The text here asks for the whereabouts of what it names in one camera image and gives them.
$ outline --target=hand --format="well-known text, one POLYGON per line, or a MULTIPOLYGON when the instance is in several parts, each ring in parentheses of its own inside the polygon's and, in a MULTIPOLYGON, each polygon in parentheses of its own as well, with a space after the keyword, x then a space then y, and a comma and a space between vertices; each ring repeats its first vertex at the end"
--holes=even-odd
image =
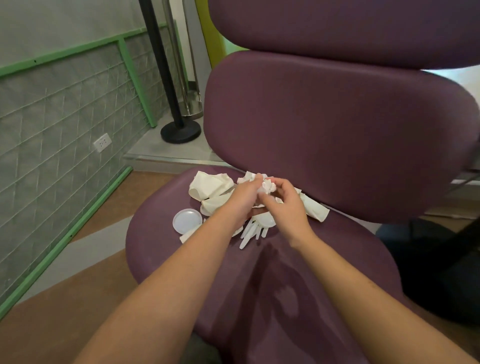
POLYGON ((288 180, 270 178, 276 184, 277 192, 283 200, 279 204, 272 196, 259 194, 260 201, 272 214, 280 232, 286 237, 292 247, 305 238, 315 236, 308 223, 307 213, 300 196, 288 180))
POLYGON ((264 178, 257 174, 251 182, 240 183, 232 193, 228 201, 218 210, 228 211, 236 220, 239 228, 245 220, 253 215, 265 212, 264 209, 252 208, 257 201, 257 190, 262 186, 264 178))

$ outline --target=tiled wall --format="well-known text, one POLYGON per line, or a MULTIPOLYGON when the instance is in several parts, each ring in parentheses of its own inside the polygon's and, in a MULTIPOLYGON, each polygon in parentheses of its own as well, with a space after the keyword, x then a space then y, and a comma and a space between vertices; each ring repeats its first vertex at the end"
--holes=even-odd
MULTIPOLYGON (((145 37, 128 44, 145 47, 145 37)), ((159 118, 168 105, 158 71, 148 54, 136 58, 159 118)), ((116 44, 0 78, 0 303, 118 177, 148 128, 116 44), (104 133, 112 144, 98 153, 104 133)))
MULTIPOLYGON (((175 67, 175 60, 172 51, 168 29, 160 30, 162 42, 167 55, 168 66, 172 75, 173 84, 177 93, 177 98, 181 98, 180 80, 175 67)), ((152 45, 148 39, 148 34, 143 33, 125 40, 127 49, 133 59, 138 78, 143 86, 145 97, 150 105, 150 110, 155 119, 160 119, 166 110, 168 110, 168 101, 163 88, 160 72, 156 65, 152 45)))

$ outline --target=black stanchion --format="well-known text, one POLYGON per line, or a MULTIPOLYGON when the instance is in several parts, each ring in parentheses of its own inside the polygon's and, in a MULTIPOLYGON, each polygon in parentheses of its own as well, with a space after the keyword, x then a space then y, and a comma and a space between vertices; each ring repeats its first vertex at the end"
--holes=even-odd
POLYGON ((162 139, 168 143, 181 144, 189 142, 197 138, 202 132, 202 129, 196 121, 182 117, 177 95, 175 94, 172 75, 168 69, 167 56, 163 49, 162 37, 160 35, 160 29, 158 28, 152 2, 151 0, 139 0, 139 3, 173 117, 173 121, 165 125, 160 131, 160 134, 162 139))

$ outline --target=wooden floor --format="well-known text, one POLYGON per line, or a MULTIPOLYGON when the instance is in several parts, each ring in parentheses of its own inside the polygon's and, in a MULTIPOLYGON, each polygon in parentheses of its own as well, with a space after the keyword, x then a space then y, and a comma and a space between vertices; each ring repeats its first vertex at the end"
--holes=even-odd
MULTIPOLYGON (((163 173, 132 172, 80 230, 76 239, 131 216, 149 195, 173 177, 163 173)), ((429 219, 455 231, 470 223, 469 220, 429 219)), ((136 285, 125 261, 125 251, 121 251, 16 305, 0 322, 0 363, 71 363, 136 285)), ((415 311, 480 359, 479 331, 440 319, 420 307, 415 311)))

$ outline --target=left hand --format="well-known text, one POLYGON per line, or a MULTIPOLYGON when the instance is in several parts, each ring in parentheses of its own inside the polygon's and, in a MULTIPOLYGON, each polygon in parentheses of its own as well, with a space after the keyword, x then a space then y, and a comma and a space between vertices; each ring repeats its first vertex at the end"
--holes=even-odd
POLYGON ((228 201, 218 210, 229 211, 240 227, 245 220, 254 215, 266 212, 266 208, 253 208, 257 202, 257 190, 262 186, 264 178, 257 174, 251 182, 240 183, 228 201))

